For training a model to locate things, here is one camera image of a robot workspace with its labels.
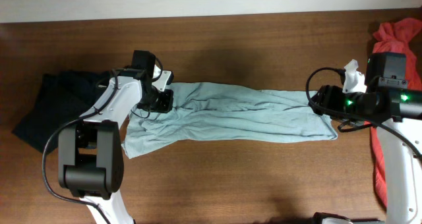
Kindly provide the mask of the dark navy folded garment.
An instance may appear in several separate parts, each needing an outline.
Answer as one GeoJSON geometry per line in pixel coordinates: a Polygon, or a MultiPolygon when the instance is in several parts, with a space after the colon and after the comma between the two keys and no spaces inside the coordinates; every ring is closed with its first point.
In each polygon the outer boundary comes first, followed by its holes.
{"type": "Polygon", "coordinates": [[[108,84],[108,72],[63,71],[45,74],[33,109],[13,128],[12,133],[43,152],[49,137],[64,123],[91,108],[104,92],[98,84],[108,84]]]}

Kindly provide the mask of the red t-shirt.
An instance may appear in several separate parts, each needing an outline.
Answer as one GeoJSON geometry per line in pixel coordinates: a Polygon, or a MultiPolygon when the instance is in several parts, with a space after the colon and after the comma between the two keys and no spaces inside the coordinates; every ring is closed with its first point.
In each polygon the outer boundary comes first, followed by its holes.
{"type": "MultiPolygon", "coordinates": [[[[405,18],[399,22],[385,22],[373,34],[376,44],[374,53],[393,52],[403,53],[406,56],[406,75],[409,81],[408,88],[421,90],[421,77],[416,69],[417,57],[409,47],[409,42],[421,31],[421,21],[415,18],[405,18]]],[[[387,206],[387,185],[385,177],[384,155],[378,139],[377,130],[370,129],[371,148],[375,157],[374,187],[381,204],[387,206]]]]}

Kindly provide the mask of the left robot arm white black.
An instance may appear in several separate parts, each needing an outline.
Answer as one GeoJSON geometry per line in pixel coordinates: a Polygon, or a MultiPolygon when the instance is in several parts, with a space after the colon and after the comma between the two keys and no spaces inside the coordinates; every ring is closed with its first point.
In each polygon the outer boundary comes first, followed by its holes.
{"type": "Polygon", "coordinates": [[[129,66],[112,72],[95,104],[58,132],[59,185],[88,207],[96,223],[134,223],[119,190],[124,175],[119,130],[135,109],[170,112],[172,80],[153,53],[136,50],[129,66]]]}

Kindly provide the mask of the light blue t-shirt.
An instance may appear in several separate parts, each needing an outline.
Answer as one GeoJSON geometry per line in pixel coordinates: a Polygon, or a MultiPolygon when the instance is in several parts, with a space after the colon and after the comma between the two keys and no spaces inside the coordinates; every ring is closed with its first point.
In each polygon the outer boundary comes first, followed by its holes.
{"type": "Polygon", "coordinates": [[[254,90],[211,82],[174,83],[173,107],[146,119],[132,115],[122,147],[128,158],[180,140],[295,143],[335,140],[327,115],[317,115],[302,91],[254,90]]]}

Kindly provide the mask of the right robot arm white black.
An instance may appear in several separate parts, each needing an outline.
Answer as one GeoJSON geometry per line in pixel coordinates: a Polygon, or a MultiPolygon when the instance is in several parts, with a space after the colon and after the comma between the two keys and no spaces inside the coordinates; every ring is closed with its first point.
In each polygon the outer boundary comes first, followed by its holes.
{"type": "Polygon", "coordinates": [[[421,222],[421,92],[409,88],[406,56],[373,53],[367,71],[335,69],[343,86],[322,86],[309,105],[344,125],[374,127],[385,166],[387,223],[421,222]]]}

